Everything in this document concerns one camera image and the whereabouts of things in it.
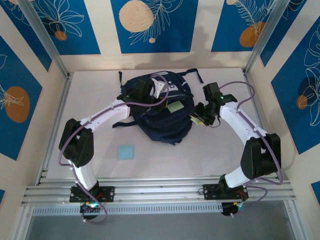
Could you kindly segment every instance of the light green tag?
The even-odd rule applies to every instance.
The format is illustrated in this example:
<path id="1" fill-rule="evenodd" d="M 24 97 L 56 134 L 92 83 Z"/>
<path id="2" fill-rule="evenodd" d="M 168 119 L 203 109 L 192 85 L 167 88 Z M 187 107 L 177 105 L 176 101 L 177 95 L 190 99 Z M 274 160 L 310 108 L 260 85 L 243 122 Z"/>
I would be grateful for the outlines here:
<path id="1" fill-rule="evenodd" d="M 170 113 L 174 113 L 180 109 L 184 108 L 184 105 L 180 101 L 175 101 L 173 103 L 170 103 L 168 106 L 166 106 Z"/>

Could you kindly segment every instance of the white leaf line drawing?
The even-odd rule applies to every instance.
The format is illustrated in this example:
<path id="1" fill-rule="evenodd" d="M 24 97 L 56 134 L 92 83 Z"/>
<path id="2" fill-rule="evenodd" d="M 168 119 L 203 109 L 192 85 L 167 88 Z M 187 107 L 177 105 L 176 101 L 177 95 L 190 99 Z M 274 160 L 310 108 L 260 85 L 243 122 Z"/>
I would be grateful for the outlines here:
<path id="1" fill-rule="evenodd" d="M 245 19 L 247 25 L 254 29 L 255 39 L 258 39 L 262 29 L 262 22 L 271 13 L 277 0 L 264 0 L 263 5 L 258 8 L 255 0 L 235 0 L 233 5 L 238 8 L 240 17 Z"/>
<path id="2" fill-rule="evenodd" d="M 299 11 L 304 2 L 305 2 L 305 0 L 300 0 L 300 2 L 296 2 L 294 0 L 291 0 L 289 2 L 288 6 L 286 7 L 286 9 L 284 10 L 284 13 L 282 14 L 282 17 L 285 20 L 287 20 L 289 12 Z"/>
<path id="3" fill-rule="evenodd" d="M 0 70 L 6 64 L 6 59 L 7 59 L 6 55 L 0 54 Z M 23 99 L 24 97 L 18 98 L 8 94 L 0 84 L 0 110 L 3 109 L 6 105 L 10 106 L 10 104 L 17 104 L 17 105 L 23 106 L 24 103 L 21 102 Z"/>
<path id="4" fill-rule="evenodd" d="M 29 26 L 18 5 L 9 0 L 2 0 L 2 2 L 15 18 Z M 50 35 L 61 41 L 67 39 L 66 33 L 82 37 L 83 33 L 77 24 L 83 22 L 85 16 L 69 10 L 69 0 L 33 0 L 31 3 Z"/>
<path id="5" fill-rule="evenodd" d="M 300 109 L 310 107 L 310 126 L 315 127 L 320 123 L 320 25 L 312 34 L 304 56 L 305 74 L 308 86 L 299 96 L 297 105 Z"/>
<path id="6" fill-rule="evenodd" d="M 126 30 L 130 30 L 130 26 L 128 26 L 127 28 L 125 27 L 126 21 L 133 21 L 132 24 L 137 23 L 140 27 L 145 26 L 144 30 L 129 31 L 131 32 L 131 36 L 129 37 L 129 39 L 132 39 L 130 46 L 141 40 L 143 42 L 149 40 L 150 43 L 154 43 L 157 37 L 161 35 L 162 31 L 164 32 L 166 30 L 166 25 L 168 27 L 170 26 L 171 21 L 169 14 L 177 10 L 182 5 L 184 0 L 179 0 L 179 3 L 174 6 L 173 3 L 176 1 L 177 0 L 131 0 L 127 2 L 121 8 L 119 13 L 119 18 L 122 26 Z M 132 14 L 132 19 L 123 19 L 121 11 L 123 10 L 123 12 L 125 13 L 131 11 L 132 9 L 131 6 L 129 9 L 128 5 L 132 5 L 132 7 L 138 6 L 139 8 L 142 8 L 143 13 L 146 14 L 147 17 L 144 17 L 142 15 L 139 16 L 138 12 L 134 12 L 134 15 Z"/>

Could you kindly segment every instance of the purple cable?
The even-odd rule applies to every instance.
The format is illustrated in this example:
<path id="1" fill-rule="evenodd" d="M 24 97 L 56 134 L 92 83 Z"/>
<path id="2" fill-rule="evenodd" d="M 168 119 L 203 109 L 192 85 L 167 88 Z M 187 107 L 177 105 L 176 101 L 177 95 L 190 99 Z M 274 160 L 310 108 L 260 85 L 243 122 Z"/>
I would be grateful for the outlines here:
<path id="1" fill-rule="evenodd" d="M 243 103 L 245 103 L 245 102 L 253 99 L 254 96 L 255 96 L 255 94 L 256 94 L 255 88 L 254 88 L 251 84 L 249 84 L 249 83 L 247 83 L 247 82 L 244 82 L 244 81 L 231 81 L 231 82 L 228 82 L 228 83 L 222 85 L 222 86 L 220 87 L 220 89 L 222 89 L 223 87 L 228 86 L 228 85 L 230 85 L 230 84 L 245 84 L 245 85 L 249 86 L 249 87 L 251 88 L 251 90 L 252 90 L 252 95 L 251 95 L 249 98 L 247 98 L 247 99 L 242 100 L 241 102 L 239 102 L 239 104 L 238 104 L 237 107 L 236 107 L 237 110 L 240 108 L 240 106 L 241 106 Z M 239 115 L 250 125 L 250 127 L 251 127 L 253 130 L 256 128 L 256 127 L 251 123 L 251 121 L 249 121 L 249 119 L 248 119 L 241 111 L 239 111 L 238 113 L 239 113 Z M 254 132 L 262 139 L 262 141 L 263 141 L 263 143 L 265 144 L 266 148 L 267 148 L 268 151 L 270 152 L 271 157 L 272 157 L 272 159 L 273 159 L 273 161 L 274 161 L 274 164 L 275 164 L 275 166 L 276 166 L 276 170 L 277 170 L 277 172 L 278 172 L 279 182 L 275 182 L 275 181 L 269 180 L 269 179 L 264 178 L 264 177 L 257 177 L 256 179 L 264 180 L 264 181 L 266 181 L 266 182 L 268 182 L 268 183 L 275 184 L 275 185 L 281 185 L 281 184 L 283 183 L 284 178 L 283 178 L 283 174 L 282 174 L 282 171 L 281 171 L 281 167 L 280 167 L 280 165 L 279 165 L 279 162 L 278 162 L 278 160 L 277 160 L 277 157 L 276 157 L 274 151 L 272 150 L 270 144 L 269 144 L 268 141 L 265 139 L 265 137 L 264 137 L 258 130 L 257 130 L 257 131 L 254 130 Z M 262 199 L 264 199 L 264 198 L 267 196 L 267 194 L 268 194 L 268 190 L 267 190 L 266 188 L 264 188 L 264 187 L 247 185 L 247 184 L 250 184 L 250 183 L 252 183 L 252 182 L 255 182 L 256 179 L 252 179 L 252 180 L 246 182 L 244 185 L 246 185 L 247 187 L 250 187 L 250 188 L 265 190 L 265 193 L 264 193 L 264 195 L 263 195 L 262 197 L 260 197 L 257 201 L 255 201 L 255 202 L 254 202 L 253 204 L 251 204 L 249 207 L 253 206 L 253 205 L 256 204 L 257 202 L 260 202 L 260 201 L 261 201 Z"/>
<path id="2" fill-rule="evenodd" d="M 162 75 L 157 74 L 157 73 L 154 73 L 154 74 L 152 74 L 152 75 L 150 76 L 150 79 L 152 79 L 153 77 L 159 77 L 159 78 L 161 78 L 161 79 L 165 82 L 165 84 L 166 84 L 167 86 L 169 86 L 167 80 L 166 80 Z M 101 117 L 103 114 L 105 114 L 105 113 L 107 113 L 107 112 L 109 112 L 109 111 L 111 111 L 111 110 L 114 110 L 115 108 L 124 106 L 124 105 L 136 105 L 136 106 L 142 106 L 142 107 L 155 107 L 155 106 L 157 106 L 157 105 L 162 104 L 162 103 L 166 100 L 166 98 L 168 97 L 168 95 L 169 95 L 169 88 L 167 87 L 167 88 L 166 88 L 166 94 L 165 94 L 164 98 L 163 98 L 161 101 L 157 102 L 157 103 L 153 103 L 153 104 L 145 104 L 145 103 L 139 103 L 139 102 L 123 102 L 123 103 L 119 103 L 119 104 L 117 104 L 117 105 L 115 105 L 115 106 L 113 106 L 113 107 L 109 107 L 109 108 L 105 109 L 104 111 L 100 112 L 99 114 L 95 115 L 95 116 L 91 119 L 91 121 L 94 121 L 95 119 Z M 103 222 L 107 219 L 107 215 L 108 215 L 107 209 L 106 209 L 105 206 L 102 205 L 102 203 L 99 202 L 99 201 L 85 188 L 85 186 L 80 182 L 80 180 L 79 180 L 79 178 L 78 178 L 78 176 L 77 176 L 77 173 L 76 173 L 76 171 L 75 171 L 75 167 L 74 167 L 72 164 L 62 163 L 62 162 L 61 162 L 62 156 L 63 156 L 64 151 L 66 150 L 68 144 L 69 144 L 69 143 L 71 142 L 71 140 L 77 135 L 77 133 L 79 133 L 79 132 L 80 132 L 85 126 L 87 126 L 89 123 L 90 123 L 90 122 L 87 121 L 86 123 L 84 123 L 83 125 L 81 125 L 81 126 L 80 126 L 76 131 L 74 131 L 74 133 L 71 134 L 71 136 L 67 139 L 67 141 L 65 142 L 65 144 L 63 145 L 63 147 L 61 148 L 61 151 L 60 151 L 60 153 L 59 153 L 59 156 L 58 156 L 58 164 L 59 164 L 60 166 L 67 166 L 67 167 L 72 168 L 72 173 L 73 173 L 73 175 L 74 175 L 75 182 L 81 187 L 81 189 L 82 189 L 93 201 L 95 201 L 96 203 L 98 203 L 98 204 L 100 205 L 100 207 L 103 209 L 103 211 L 105 212 L 104 219 L 101 220 L 101 221 L 88 221 L 88 220 L 86 220 L 86 219 L 84 218 L 85 212 L 83 212 L 83 213 L 82 213 L 82 218 L 83 218 L 84 222 L 88 222 L 88 223 L 92 223 L 92 224 L 100 224 L 100 223 L 103 223 Z"/>

